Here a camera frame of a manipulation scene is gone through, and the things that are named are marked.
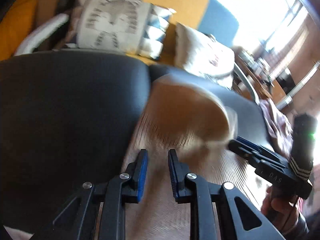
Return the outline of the person right hand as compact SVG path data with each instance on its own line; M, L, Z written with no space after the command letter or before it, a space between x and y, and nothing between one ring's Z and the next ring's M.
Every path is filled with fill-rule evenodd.
M271 209L274 209L278 214L272 221L272 224L280 232L290 231L297 224L299 219L299 211L296 208L295 199L272 198L271 194L272 187L268 187L266 190L266 197L261 206L261 213L264 216L267 216Z

